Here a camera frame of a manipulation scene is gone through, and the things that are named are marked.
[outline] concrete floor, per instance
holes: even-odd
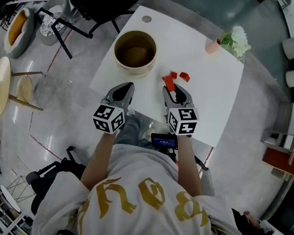
[[[180,5],[170,1],[166,4],[171,8],[168,14],[181,16],[178,13],[182,9]],[[197,30],[207,32],[206,35],[220,33],[213,23],[191,10],[187,10],[186,14],[190,22],[198,22]],[[129,17],[117,18],[120,28]],[[82,30],[89,30],[94,22],[81,20],[76,25]],[[4,35],[5,31],[0,28],[0,57],[5,55]],[[1,184],[8,186],[17,176],[26,176],[31,171],[60,161],[66,157],[65,150],[69,145],[77,148],[78,157],[86,164],[101,136],[91,121],[101,97],[89,85],[117,32],[111,23],[106,23],[94,32],[93,39],[68,30],[63,37],[66,35],[72,60],[63,49],[59,50],[59,43],[47,47],[37,39],[21,57],[11,59],[13,72],[44,73],[43,76],[32,76],[35,90],[31,102],[44,110],[32,111],[8,102],[0,117]],[[231,207],[241,212],[250,210],[257,218],[274,198],[282,180],[274,177],[270,173],[271,167],[261,161],[266,148],[260,142],[263,130],[274,123],[279,100],[255,73],[254,66],[253,62],[245,65],[232,113],[208,165],[217,194],[225,196]],[[16,83],[17,78],[11,85],[12,94],[15,93]],[[141,118],[145,123],[151,121]],[[211,149],[195,140],[193,147],[203,161]],[[31,201],[32,198],[20,203],[21,209],[28,215],[31,215]]]
[[[289,38],[288,28],[277,0],[262,4],[256,0],[171,0],[185,6],[223,30],[241,25],[251,45],[251,52],[268,69],[289,100],[292,91],[285,82],[285,72],[294,65],[282,50],[281,42]]]

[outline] display screen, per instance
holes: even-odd
[[[155,146],[175,147],[175,140],[170,139],[153,139]]]

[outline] red cube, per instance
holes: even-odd
[[[185,72],[181,72],[180,77],[184,79],[186,82],[188,82],[191,79],[190,76]]]
[[[177,79],[177,73],[176,72],[171,72],[171,77],[173,78],[173,79]]]
[[[164,76],[162,77],[162,79],[163,81],[165,81],[166,87],[168,88],[169,92],[175,91],[175,85],[171,76]]]

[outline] gold lettering on shirt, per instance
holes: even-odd
[[[89,200],[87,199],[85,201],[85,204],[83,205],[82,209],[80,210],[80,212],[77,215],[77,219],[78,219],[78,226],[79,226],[79,234],[82,235],[83,233],[83,219],[84,216],[86,214],[86,211],[88,210],[89,207]]]
[[[198,214],[202,214],[202,218],[201,218],[201,227],[202,226],[205,226],[209,219],[208,219],[208,216],[206,214],[206,212],[204,210],[200,211],[200,205],[199,205],[199,202],[197,202],[196,200],[192,199],[190,197],[187,198],[185,196],[185,194],[188,195],[188,193],[186,191],[182,191],[182,192],[179,192],[177,195],[176,195],[176,199],[179,203],[179,205],[177,207],[175,207],[175,215],[177,216],[177,218],[180,220],[180,221],[184,221],[184,220],[187,220],[187,219],[191,219],[192,217],[198,215]],[[188,203],[188,202],[192,202],[193,203],[193,211],[192,211],[192,214],[189,216],[186,211],[185,211],[185,205]]]
[[[137,205],[133,205],[128,202],[125,189],[122,186],[113,184],[119,179],[120,178],[108,179],[107,181],[101,183],[96,187],[98,204],[100,208],[100,218],[103,218],[106,215],[106,213],[109,210],[109,203],[112,203],[112,201],[108,200],[107,198],[107,190],[114,190],[120,195],[121,206],[123,211],[131,214],[137,207]]]
[[[153,183],[153,185],[150,185],[151,192],[149,191],[146,181],[150,181]],[[154,207],[156,210],[159,210],[160,207],[164,204],[166,201],[165,195],[163,193],[163,189],[161,185],[158,182],[154,182],[151,178],[146,178],[145,180],[141,181],[138,185],[139,190],[141,191],[141,195],[143,200]],[[156,195],[158,192],[161,195],[161,200],[156,198]]]

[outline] green floor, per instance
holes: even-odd
[[[292,91],[285,82],[285,72],[293,69],[281,42],[289,37],[282,11],[276,0],[262,4],[256,0],[172,0],[207,18],[222,29],[241,25],[252,53],[268,69],[291,100]]]

